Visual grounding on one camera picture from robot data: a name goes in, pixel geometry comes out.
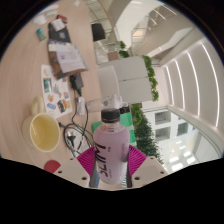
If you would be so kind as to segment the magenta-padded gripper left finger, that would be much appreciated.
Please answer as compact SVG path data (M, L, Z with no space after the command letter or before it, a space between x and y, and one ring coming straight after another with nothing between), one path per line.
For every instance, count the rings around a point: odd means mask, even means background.
M97 188L99 177L96 170L94 148L91 147L78 157L64 162L54 174L84 188Z

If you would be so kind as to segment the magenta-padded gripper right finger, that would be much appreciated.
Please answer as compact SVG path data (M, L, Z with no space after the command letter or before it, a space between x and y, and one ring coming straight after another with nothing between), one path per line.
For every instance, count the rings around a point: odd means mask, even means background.
M146 156L137 148L129 147L128 188L140 188L167 175L167 171L155 156Z

